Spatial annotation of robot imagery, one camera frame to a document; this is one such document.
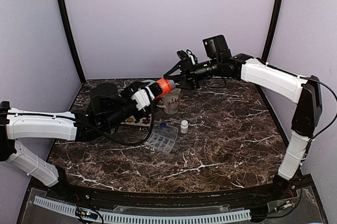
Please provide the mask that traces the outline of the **orange pill bottle grey cap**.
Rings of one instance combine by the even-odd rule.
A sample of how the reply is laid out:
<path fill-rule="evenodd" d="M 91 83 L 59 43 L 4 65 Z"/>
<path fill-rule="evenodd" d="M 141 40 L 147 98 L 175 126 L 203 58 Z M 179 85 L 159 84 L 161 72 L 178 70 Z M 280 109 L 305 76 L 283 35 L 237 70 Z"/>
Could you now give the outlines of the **orange pill bottle grey cap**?
<path fill-rule="evenodd" d="M 161 78 L 150 84 L 148 88 L 154 97 L 153 99 L 157 100 L 174 90 L 176 88 L 176 84 L 173 80 Z"/>

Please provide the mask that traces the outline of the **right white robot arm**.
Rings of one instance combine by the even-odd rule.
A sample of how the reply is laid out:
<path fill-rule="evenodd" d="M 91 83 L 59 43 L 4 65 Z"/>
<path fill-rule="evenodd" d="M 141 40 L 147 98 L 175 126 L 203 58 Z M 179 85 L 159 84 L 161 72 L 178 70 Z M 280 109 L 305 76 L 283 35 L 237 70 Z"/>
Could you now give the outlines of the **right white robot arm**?
<path fill-rule="evenodd" d="M 179 62 L 164 78 L 190 90 L 198 88 L 199 81 L 212 77 L 242 80 L 278 93 L 297 105 L 291 122 L 291 139 L 276 175 L 281 179 L 269 187 L 269 196 L 279 200 L 288 193 L 287 181 L 305 160 L 322 114 L 319 79 L 287 72 L 246 54 L 232 56 L 224 35 L 206 38 L 203 45 L 208 61 L 200 63 L 193 53 L 180 50 Z"/>

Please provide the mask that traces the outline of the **clear plastic pill organizer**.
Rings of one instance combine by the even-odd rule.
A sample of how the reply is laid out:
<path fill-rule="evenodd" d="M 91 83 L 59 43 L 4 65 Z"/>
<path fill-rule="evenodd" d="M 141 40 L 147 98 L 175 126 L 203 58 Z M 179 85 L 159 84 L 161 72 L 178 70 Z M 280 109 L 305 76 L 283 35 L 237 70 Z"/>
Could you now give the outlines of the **clear plastic pill organizer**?
<path fill-rule="evenodd" d="M 156 151 L 169 154 L 174 148 L 177 135 L 176 127 L 155 121 L 151 135 L 144 144 Z"/>

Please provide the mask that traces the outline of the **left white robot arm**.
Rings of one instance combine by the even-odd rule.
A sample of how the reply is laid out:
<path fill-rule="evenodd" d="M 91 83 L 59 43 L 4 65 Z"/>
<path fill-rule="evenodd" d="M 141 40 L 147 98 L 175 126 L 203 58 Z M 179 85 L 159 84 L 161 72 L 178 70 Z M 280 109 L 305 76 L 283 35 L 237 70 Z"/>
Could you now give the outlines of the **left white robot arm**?
<path fill-rule="evenodd" d="M 135 82 L 121 92 L 112 83 L 91 90 L 86 110 L 64 113 L 29 112 L 1 102 L 1 161 L 13 164 L 39 180 L 63 201 L 74 197 L 74 188 L 67 184 L 64 169 L 49 164 L 28 150 L 21 138 L 50 138 L 67 141 L 92 141 L 112 137 L 112 131 L 129 117 L 141 119 L 153 112 L 157 84 Z"/>

